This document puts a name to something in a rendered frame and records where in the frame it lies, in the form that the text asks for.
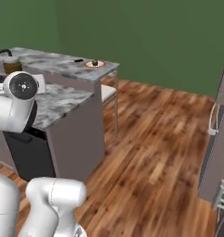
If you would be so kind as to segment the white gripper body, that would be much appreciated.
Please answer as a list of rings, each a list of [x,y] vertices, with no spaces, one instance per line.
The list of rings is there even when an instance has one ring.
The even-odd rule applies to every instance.
[[[46,91],[46,85],[43,74],[34,75],[34,79],[38,82],[38,93],[44,94]]]

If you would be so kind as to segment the red-rimmed white plate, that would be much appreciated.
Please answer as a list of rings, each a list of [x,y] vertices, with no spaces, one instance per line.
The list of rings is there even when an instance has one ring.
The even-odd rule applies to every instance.
[[[106,66],[106,62],[105,61],[98,60],[96,62],[97,63],[95,64],[95,63],[93,63],[93,61],[86,61],[84,63],[84,67],[91,68],[91,69],[98,69],[98,68],[102,68],[102,67]]]

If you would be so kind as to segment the glass jar with amber contents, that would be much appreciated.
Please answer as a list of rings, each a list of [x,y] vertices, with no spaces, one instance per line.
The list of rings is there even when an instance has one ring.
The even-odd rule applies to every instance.
[[[22,71],[20,60],[16,56],[9,56],[3,59],[4,70],[6,74],[10,74],[15,71]]]

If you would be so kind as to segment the black curved tap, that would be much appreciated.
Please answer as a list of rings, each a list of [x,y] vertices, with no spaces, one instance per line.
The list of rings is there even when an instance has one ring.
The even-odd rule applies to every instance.
[[[12,52],[10,49],[0,49],[0,58],[6,58],[6,57],[11,57]]]

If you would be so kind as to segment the grey marble-topped kitchen island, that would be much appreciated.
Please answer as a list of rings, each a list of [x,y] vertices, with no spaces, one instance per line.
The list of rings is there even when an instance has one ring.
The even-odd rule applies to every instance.
[[[46,92],[36,97],[38,111],[32,124],[46,133],[56,177],[86,180],[105,154],[101,79],[118,68],[106,61],[98,69],[84,67],[86,58],[10,48],[23,69],[43,74]],[[4,74],[0,58],[0,75]],[[0,164],[17,172],[5,135],[0,131]]]

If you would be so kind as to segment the white-seated metal stool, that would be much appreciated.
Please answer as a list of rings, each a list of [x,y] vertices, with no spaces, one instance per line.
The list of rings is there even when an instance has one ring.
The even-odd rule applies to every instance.
[[[118,72],[114,70],[112,72],[115,80],[115,85],[101,85],[101,99],[102,104],[105,106],[112,100],[115,101],[114,113],[115,113],[115,133],[118,133]]]

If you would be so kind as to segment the black dishwasher front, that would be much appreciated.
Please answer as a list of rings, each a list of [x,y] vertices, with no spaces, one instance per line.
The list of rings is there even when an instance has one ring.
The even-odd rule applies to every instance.
[[[17,172],[23,180],[56,177],[44,131],[30,127],[23,133],[5,131],[4,135]]]

